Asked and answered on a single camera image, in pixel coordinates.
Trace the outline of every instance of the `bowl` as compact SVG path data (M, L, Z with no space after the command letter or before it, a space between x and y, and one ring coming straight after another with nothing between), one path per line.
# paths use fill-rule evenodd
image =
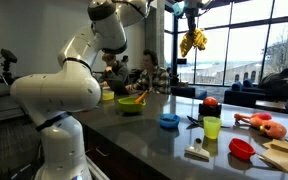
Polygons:
M180 119L181 118L175 114L161 114L160 125L165 128L176 128Z
M137 99L137 97L126 97L118 99L119 109L120 111L126 112L126 113L138 113L143 110L143 108L146 106L145 100L139 104L135 104L134 101Z
M249 160L255 154L255 150L251 145L237 138L231 140L229 149L235 157L242 160Z
M103 90L102 91L102 100L106 101L106 100L111 100L111 99L114 99L114 91Z

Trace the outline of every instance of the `orange object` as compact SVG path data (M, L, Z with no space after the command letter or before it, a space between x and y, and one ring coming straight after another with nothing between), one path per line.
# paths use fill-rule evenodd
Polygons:
M234 114L235 121L243 121L251 124L251 126L259 128L267 136L280 139L286 135L286 128L275 121L272 121L272 116L269 113L255 113L252 116Z
M143 94L142 94L140 97L138 97L137 99L135 99L134 103L135 103L135 104L139 104L140 102L142 102L142 101L144 100L146 94L147 94L147 90L144 91Z
M250 144L238 138L233 138L228 147L234 156L242 160L250 160L256 153Z
M265 132L269 137L280 139L286 135L286 128L280 123L274 121L264 121L260 127L262 132Z
M217 106L218 101L213 97L207 97L204 99L203 104L207 106Z

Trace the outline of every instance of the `blue bowl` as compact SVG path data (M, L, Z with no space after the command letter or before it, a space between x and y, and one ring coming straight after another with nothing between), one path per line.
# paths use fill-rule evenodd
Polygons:
M176 128L180 122L180 117L175 114L161 114L160 125L165 128Z

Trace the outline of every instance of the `yellow banana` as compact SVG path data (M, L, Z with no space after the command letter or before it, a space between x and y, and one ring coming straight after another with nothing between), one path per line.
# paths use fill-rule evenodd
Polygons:
M180 44L182 57L185 57L187 55L192 46L197 47L200 51L205 50L207 38L203 34L203 31L204 29L195 29L192 36L189 35L188 32L185 33Z

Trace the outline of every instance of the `dark cabinet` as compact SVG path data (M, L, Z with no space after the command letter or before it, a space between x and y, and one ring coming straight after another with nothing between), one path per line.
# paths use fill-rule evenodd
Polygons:
M94 130L84 127L86 155L110 179L169 179Z

